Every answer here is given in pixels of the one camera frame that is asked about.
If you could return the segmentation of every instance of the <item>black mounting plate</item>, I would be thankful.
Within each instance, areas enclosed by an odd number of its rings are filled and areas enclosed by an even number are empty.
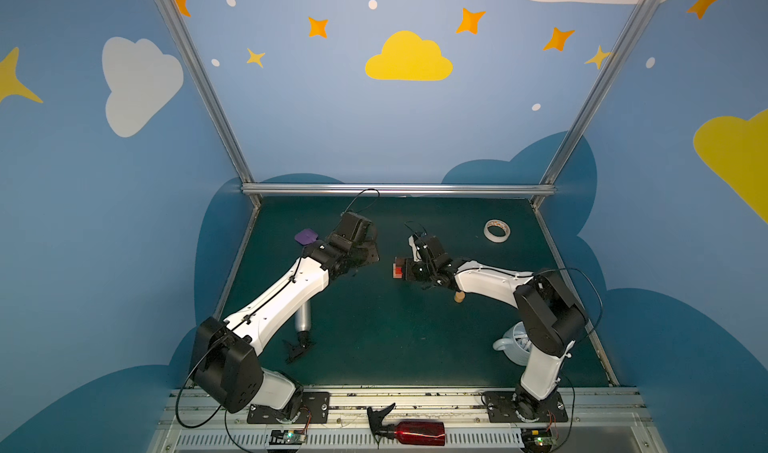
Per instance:
[[[514,391],[486,391],[483,393],[485,410],[491,423],[549,423],[550,411],[557,423],[568,421],[568,413],[560,393],[555,392],[539,403],[538,410],[542,413],[536,421],[525,421],[515,411]]]
[[[304,391],[301,397],[301,404],[306,408],[299,410],[299,417],[294,420],[293,425],[302,425],[306,423],[306,410],[312,413],[311,424],[328,422],[328,400],[331,394],[328,391]],[[248,423],[252,425],[281,425],[275,417],[276,411],[268,406],[251,405],[248,408]]]

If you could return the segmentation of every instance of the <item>roll of tape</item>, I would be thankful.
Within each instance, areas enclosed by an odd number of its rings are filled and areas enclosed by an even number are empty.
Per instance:
[[[497,237],[493,233],[491,233],[491,230],[488,229],[490,227],[499,227],[504,230],[504,236],[503,237]],[[509,225],[504,223],[501,220],[488,220],[488,222],[485,224],[485,228],[483,228],[483,233],[485,233],[485,237],[490,239],[493,243],[504,243],[507,241],[507,238],[509,238],[509,234],[512,232],[509,229]]]

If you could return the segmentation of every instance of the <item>side wall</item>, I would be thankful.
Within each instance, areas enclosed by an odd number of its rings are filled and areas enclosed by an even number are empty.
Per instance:
[[[542,205],[670,453],[768,444],[748,419],[768,402],[767,18],[765,0],[662,4]]]
[[[0,451],[142,451],[252,205],[152,0],[0,18]]]

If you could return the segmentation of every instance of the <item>black spray nozzle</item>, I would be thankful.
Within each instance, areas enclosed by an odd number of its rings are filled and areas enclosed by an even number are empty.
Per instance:
[[[385,436],[387,438],[394,438],[394,432],[390,428],[382,426],[384,417],[386,417],[392,410],[395,409],[395,403],[384,408],[383,410],[374,410],[370,406],[368,407],[368,426],[371,427],[371,433],[373,436]]]

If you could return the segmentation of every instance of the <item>yellow cloud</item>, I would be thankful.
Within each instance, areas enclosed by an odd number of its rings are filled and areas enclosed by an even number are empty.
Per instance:
[[[768,222],[768,110],[751,120],[709,120],[696,132],[694,148],[706,166]]]
[[[384,43],[381,55],[370,57],[366,74],[376,80],[436,81],[446,78],[453,64],[432,40],[414,32],[398,32]]]

